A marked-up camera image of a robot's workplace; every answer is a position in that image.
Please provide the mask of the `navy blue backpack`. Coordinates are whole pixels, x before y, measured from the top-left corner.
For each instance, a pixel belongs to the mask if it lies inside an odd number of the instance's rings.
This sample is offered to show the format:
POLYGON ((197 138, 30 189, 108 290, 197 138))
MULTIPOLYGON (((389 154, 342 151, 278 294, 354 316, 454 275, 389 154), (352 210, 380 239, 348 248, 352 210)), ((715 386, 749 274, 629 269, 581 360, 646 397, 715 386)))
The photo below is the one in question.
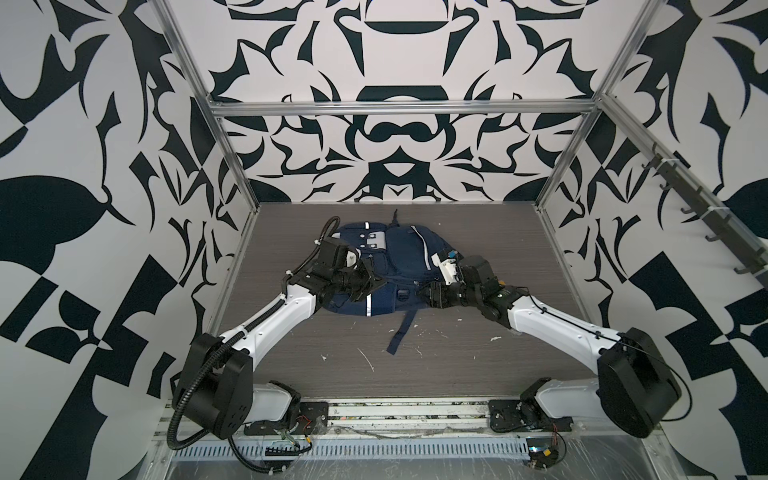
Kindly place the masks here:
MULTIPOLYGON (((370 258, 374 271, 385 278, 387 284, 356 302, 337 295, 325 309, 336 314, 365 317, 402 312, 403 321, 387 347, 387 352, 394 355, 417 312, 427 307, 418 296, 419 290, 442 278, 431 257, 456 249, 428 227, 402 224, 396 218, 388 224, 347 223, 331 236, 348 243, 363 258, 370 258)), ((459 259, 463 258, 456 251, 459 259)))

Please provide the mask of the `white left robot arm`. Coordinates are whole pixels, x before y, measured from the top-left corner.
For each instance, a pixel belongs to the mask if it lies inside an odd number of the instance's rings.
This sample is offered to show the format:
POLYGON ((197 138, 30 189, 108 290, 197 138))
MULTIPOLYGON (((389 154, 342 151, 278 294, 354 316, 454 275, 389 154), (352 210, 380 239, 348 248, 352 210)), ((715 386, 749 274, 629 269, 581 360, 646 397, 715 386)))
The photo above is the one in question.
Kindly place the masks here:
POLYGON ((334 296, 357 301, 386 283, 374 272, 373 260, 343 240, 317 240, 304 263, 285 274, 281 293, 267 306, 219 336, 204 333, 192 342, 173 394, 169 448, 187 448, 209 434, 227 439, 254 421, 253 373, 266 354, 334 296))

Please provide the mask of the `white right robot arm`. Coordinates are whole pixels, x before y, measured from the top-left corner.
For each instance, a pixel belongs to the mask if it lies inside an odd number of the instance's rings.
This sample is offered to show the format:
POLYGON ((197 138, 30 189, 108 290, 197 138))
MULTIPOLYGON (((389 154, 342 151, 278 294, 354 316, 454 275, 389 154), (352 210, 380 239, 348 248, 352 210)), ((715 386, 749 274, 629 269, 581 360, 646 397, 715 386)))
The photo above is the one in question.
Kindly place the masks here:
POLYGON ((535 337, 592 373, 583 380, 549 379, 524 399, 545 416, 607 419, 623 432, 646 438, 686 394, 651 337, 599 327, 545 304, 522 286, 503 284, 480 256, 432 256, 440 279, 420 295, 432 308, 474 307, 488 320, 535 337))

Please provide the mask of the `small green circuit board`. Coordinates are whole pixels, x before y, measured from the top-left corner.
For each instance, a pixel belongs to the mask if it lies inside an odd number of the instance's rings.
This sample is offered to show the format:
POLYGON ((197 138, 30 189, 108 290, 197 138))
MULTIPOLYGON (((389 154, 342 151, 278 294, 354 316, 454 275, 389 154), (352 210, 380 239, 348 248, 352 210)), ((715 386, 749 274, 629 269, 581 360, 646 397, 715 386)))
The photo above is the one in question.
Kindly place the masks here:
POLYGON ((567 456, 568 445, 559 435, 554 437, 529 437, 526 439, 528 453, 527 466, 534 470, 546 471, 567 456))

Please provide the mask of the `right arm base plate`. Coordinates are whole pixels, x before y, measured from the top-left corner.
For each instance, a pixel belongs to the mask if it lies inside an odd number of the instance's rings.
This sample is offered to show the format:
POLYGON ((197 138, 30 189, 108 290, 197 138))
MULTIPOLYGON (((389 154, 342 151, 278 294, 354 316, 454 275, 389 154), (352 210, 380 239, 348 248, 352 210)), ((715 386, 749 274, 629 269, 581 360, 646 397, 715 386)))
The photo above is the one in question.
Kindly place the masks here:
POLYGON ((496 433, 572 431, 571 417, 550 417, 534 400, 494 399, 488 409, 489 427, 496 433))

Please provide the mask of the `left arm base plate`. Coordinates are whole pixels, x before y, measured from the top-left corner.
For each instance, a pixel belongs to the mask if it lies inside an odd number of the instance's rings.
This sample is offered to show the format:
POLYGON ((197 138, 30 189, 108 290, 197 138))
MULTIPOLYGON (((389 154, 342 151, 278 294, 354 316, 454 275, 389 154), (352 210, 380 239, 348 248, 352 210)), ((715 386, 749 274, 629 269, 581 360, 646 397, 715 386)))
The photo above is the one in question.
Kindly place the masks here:
POLYGON ((264 420, 247 424, 244 434, 266 436, 287 432, 291 435, 311 435, 327 426, 329 406, 330 404, 325 401, 301 401, 291 405, 281 420, 264 420))

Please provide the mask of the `grey wall hook rack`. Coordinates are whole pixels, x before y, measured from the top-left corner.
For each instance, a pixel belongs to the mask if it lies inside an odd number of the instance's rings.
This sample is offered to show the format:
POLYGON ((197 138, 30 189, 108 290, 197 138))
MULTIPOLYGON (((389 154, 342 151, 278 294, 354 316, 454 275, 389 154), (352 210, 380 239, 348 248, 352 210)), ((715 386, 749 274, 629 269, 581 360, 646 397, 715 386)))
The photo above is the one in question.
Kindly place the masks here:
POLYGON ((662 210, 670 192, 674 192, 685 204, 682 215, 692 221, 702 221, 710 231, 705 239, 720 242, 739 261, 734 268, 737 275, 751 275, 767 289, 767 246, 722 200, 716 197, 687 166, 677 157, 666 157, 658 151, 658 144, 641 147, 647 158, 644 171, 653 171, 661 177, 662 191, 657 204, 657 221, 662 222, 662 210))

